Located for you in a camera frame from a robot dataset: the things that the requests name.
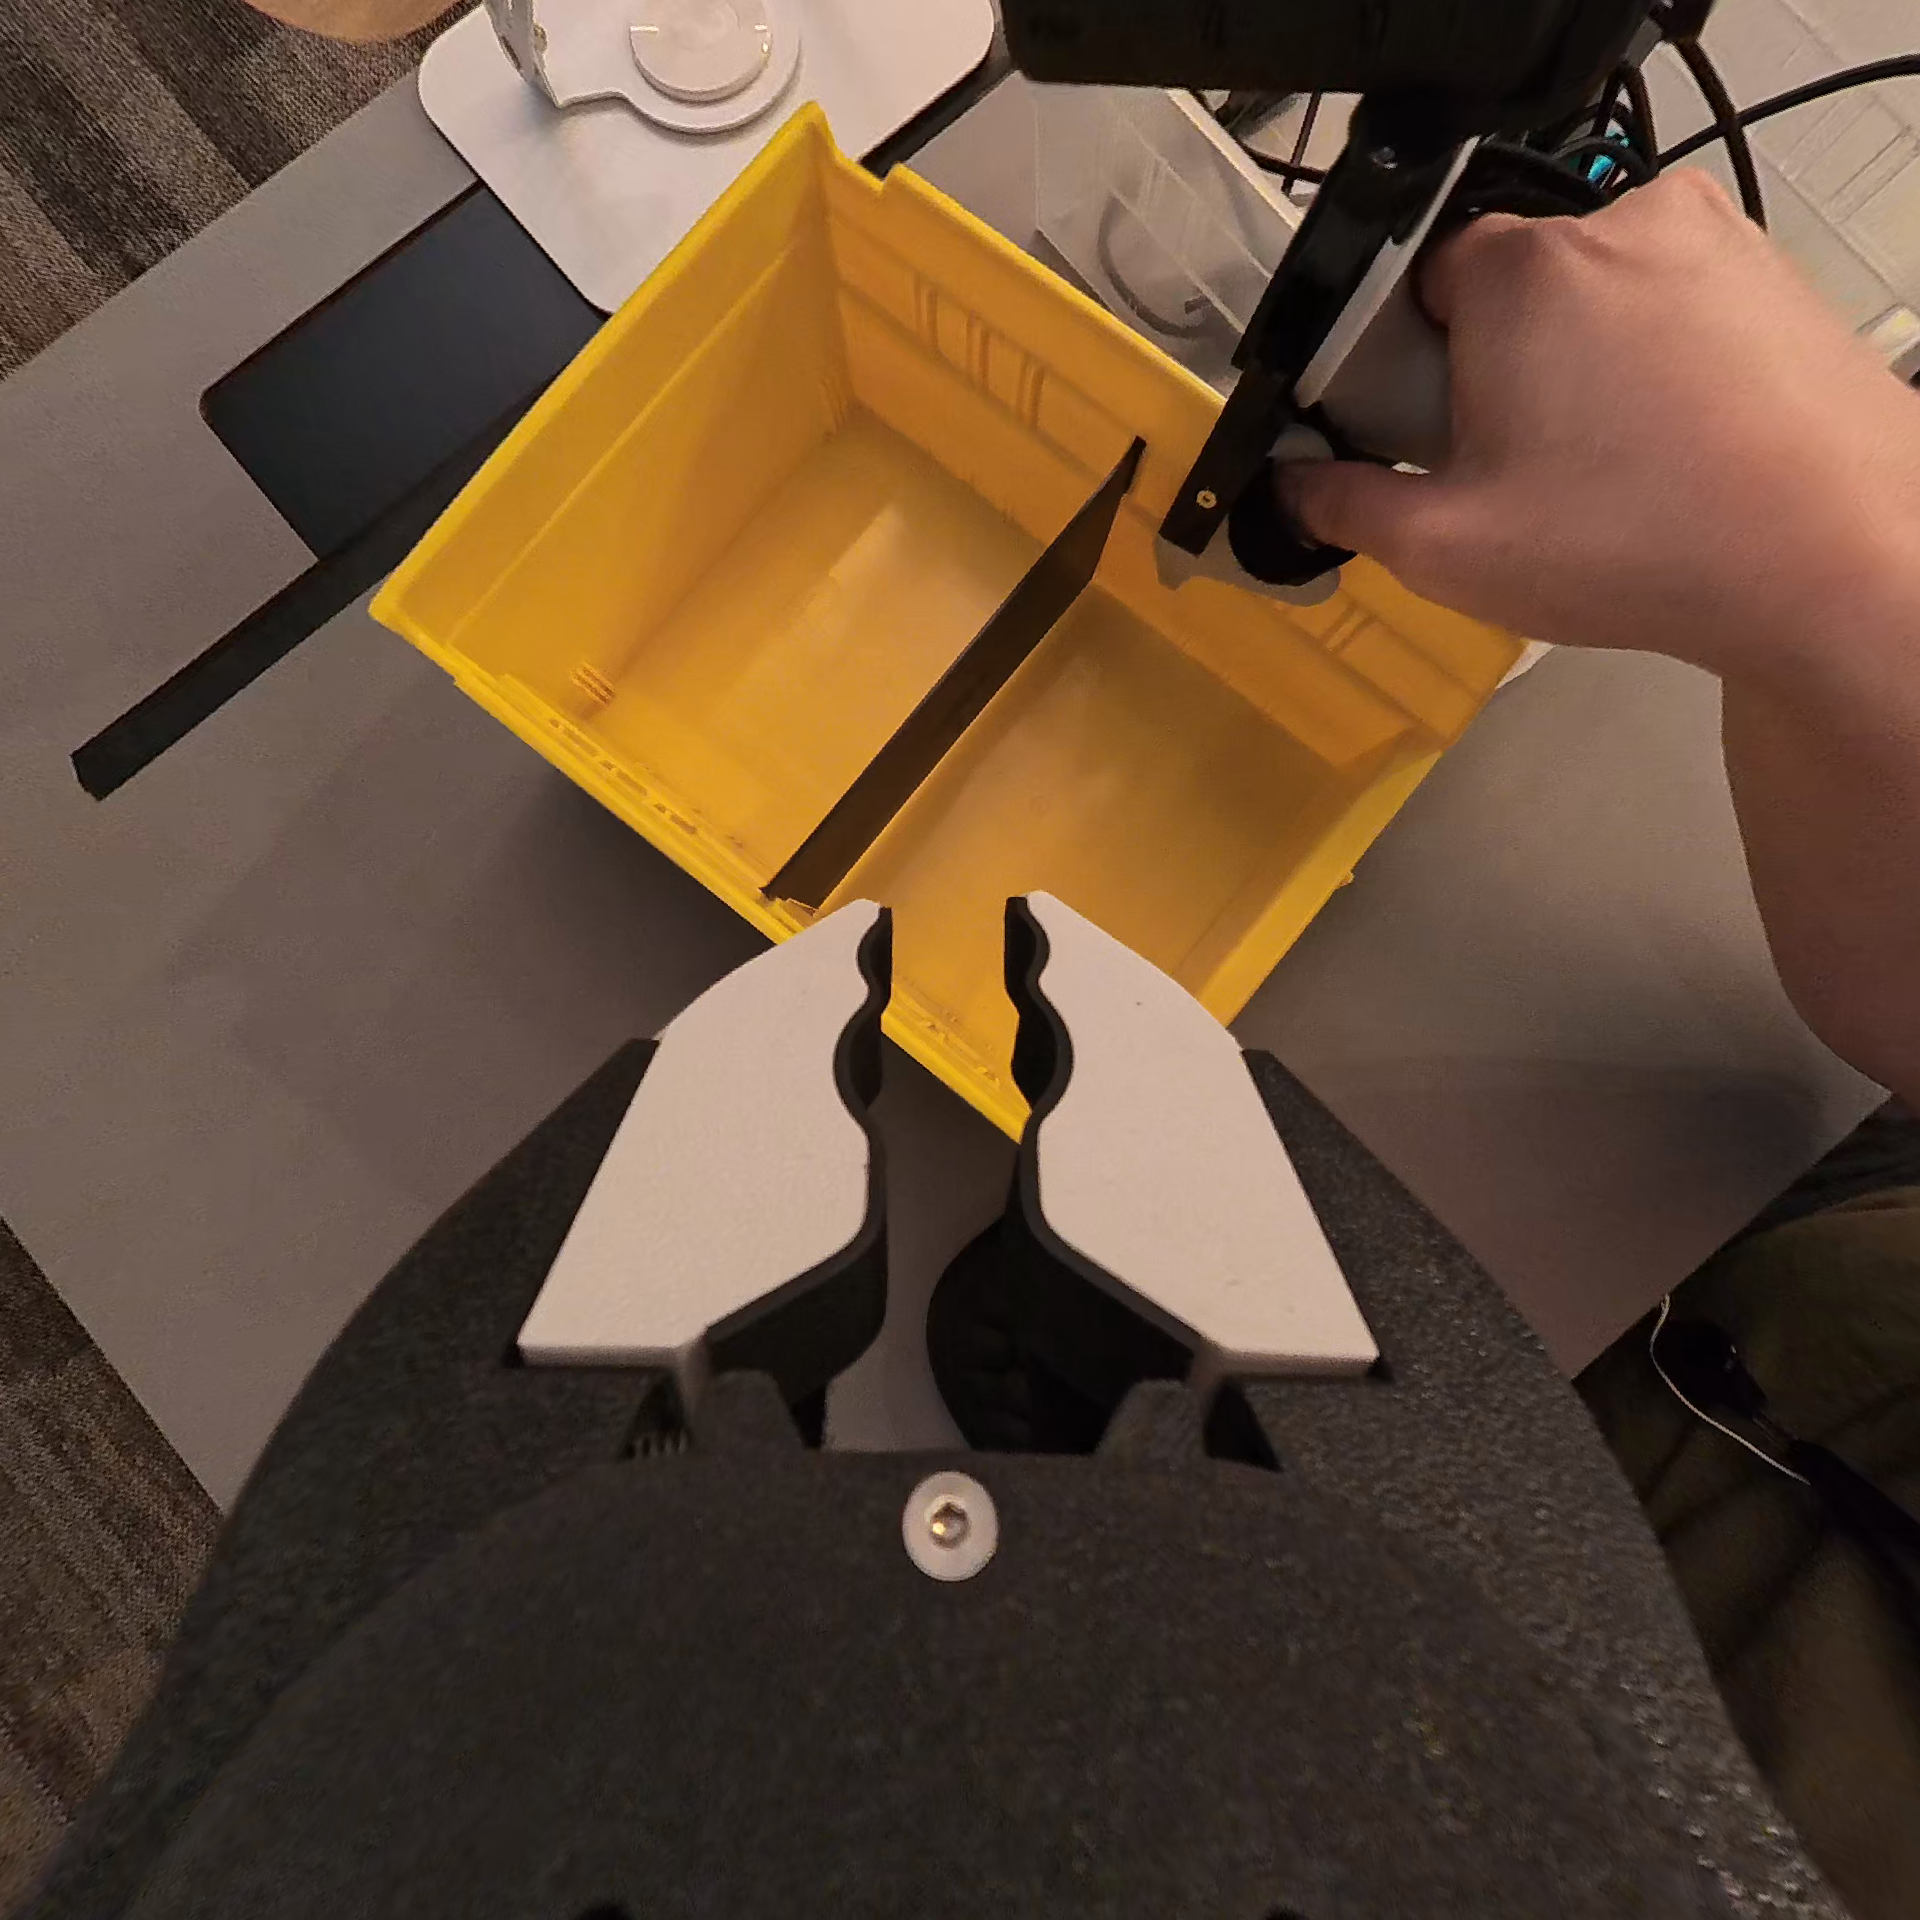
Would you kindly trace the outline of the clear plastic bin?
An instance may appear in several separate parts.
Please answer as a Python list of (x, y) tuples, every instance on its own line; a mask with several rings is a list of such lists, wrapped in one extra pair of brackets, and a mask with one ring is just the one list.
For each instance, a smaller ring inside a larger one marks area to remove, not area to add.
[(1037, 83), (1028, 98), (1042, 256), (1226, 389), (1354, 97)]

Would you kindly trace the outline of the dark flat desk mat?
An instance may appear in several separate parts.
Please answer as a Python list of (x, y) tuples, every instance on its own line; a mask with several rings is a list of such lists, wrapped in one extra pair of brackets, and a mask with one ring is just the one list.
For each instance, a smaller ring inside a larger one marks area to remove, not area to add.
[(472, 186), (215, 381), (199, 416), (311, 561), (71, 755), (105, 800), (415, 546), (607, 314)]

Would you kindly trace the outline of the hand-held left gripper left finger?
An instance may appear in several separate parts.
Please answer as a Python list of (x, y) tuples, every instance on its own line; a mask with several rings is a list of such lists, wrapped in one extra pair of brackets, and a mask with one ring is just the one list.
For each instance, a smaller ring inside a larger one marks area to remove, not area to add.
[(542, 1369), (650, 1369), (685, 1416), (773, 1382), (806, 1449), (887, 1310), (873, 1104), (894, 915), (856, 898), (718, 978), (653, 1053), (520, 1321)]

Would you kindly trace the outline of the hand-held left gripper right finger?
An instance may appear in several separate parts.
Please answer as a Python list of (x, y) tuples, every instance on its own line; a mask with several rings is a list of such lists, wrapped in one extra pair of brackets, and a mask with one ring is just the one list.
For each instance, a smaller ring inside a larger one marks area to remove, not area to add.
[(1381, 1361), (1230, 1029), (1068, 901), (1002, 909), (1025, 1119), (1001, 1218), (1042, 1432), (1095, 1447), (1137, 1387), (1191, 1392), (1209, 1454), (1272, 1454), (1252, 1387)]

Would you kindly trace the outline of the yellow plastic bin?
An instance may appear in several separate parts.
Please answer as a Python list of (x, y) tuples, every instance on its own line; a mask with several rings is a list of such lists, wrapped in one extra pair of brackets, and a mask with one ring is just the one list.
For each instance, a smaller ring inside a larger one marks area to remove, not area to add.
[(1007, 897), (1054, 895), (1230, 1023), (1522, 643), (1340, 571), (1159, 582), (1221, 399), (797, 109), (372, 602), (773, 939), (769, 885), (1135, 442), (1089, 587), (823, 912), (894, 912), (887, 1035), (1020, 1137)]

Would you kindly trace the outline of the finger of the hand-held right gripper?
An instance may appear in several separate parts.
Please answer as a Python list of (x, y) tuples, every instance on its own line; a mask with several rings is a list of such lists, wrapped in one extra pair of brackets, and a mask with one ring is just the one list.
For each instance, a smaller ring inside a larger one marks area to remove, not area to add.
[(1157, 536), (1160, 571), (1340, 571), (1280, 474), (1337, 458), (1312, 424), (1477, 153), (1473, 135), (1351, 135), (1242, 331), (1224, 401)]

